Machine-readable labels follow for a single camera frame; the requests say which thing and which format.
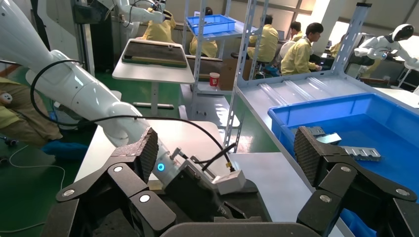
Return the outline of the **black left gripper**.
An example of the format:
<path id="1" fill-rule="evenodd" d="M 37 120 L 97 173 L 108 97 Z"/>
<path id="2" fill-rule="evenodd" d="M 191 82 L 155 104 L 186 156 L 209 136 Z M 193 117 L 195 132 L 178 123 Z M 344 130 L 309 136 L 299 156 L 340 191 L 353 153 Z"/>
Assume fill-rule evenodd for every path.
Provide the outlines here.
<path id="1" fill-rule="evenodd" d="M 165 194 L 195 222 L 211 222 L 215 217 L 247 219 L 242 210 L 230 202 L 222 202 L 216 192 L 188 166 L 166 185 Z"/>

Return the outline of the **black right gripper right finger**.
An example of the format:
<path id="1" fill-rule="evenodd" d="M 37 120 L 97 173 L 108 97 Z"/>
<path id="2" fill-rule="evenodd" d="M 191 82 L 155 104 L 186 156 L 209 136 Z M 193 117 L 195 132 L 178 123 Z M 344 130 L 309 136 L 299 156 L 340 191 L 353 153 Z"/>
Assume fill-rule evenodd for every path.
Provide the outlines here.
<path id="1" fill-rule="evenodd" d="M 315 188 L 297 222 L 328 236 L 341 212 L 355 213 L 378 237 L 419 234 L 417 195 L 359 165 L 343 148 L 318 141 L 305 126 L 294 139 L 296 161 Z"/>

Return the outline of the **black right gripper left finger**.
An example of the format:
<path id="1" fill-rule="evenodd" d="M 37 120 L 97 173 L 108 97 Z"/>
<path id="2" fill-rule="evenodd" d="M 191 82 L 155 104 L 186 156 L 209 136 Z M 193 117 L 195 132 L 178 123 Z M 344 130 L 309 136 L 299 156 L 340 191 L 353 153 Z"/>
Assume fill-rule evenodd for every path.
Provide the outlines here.
<path id="1" fill-rule="evenodd" d="M 148 186 L 158 136 L 147 128 L 139 141 L 116 148 L 97 171 L 60 190 L 43 237 L 90 237 L 107 215 L 120 209 L 139 237 L 159 237 L 176 214 Z"/>

